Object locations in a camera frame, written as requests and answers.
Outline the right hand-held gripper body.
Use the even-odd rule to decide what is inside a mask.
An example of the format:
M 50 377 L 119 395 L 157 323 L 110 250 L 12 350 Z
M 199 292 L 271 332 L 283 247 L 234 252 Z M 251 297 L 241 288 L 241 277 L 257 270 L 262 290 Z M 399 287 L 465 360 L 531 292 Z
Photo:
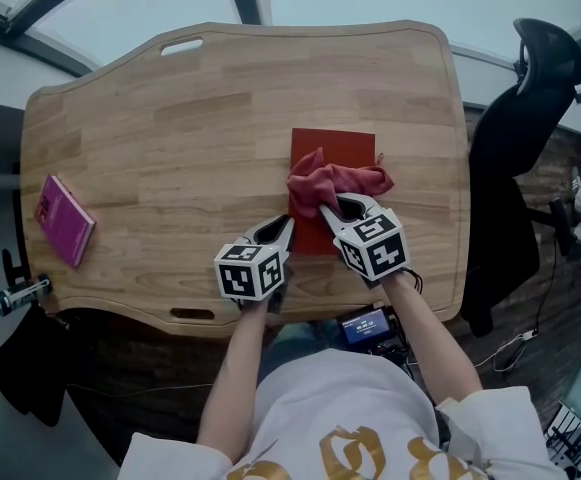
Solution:
M 360 275 L 368 288 L 410 266 L 404 227 L 392 209 L 381 209 L 345 226 L 335 234 L 333 244 L 345 265 Z

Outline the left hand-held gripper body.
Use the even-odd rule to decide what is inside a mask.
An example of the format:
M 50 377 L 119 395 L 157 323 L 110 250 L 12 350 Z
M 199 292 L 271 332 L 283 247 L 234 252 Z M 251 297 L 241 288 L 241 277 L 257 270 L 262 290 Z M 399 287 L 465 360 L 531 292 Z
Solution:
M 267 312 L 279 314 L 288 286 L 289 252 L 279 245 L 256 244 L 246 238 L 225 244 L 214 259 L 220 294 L 240 311 L 267 302 Z

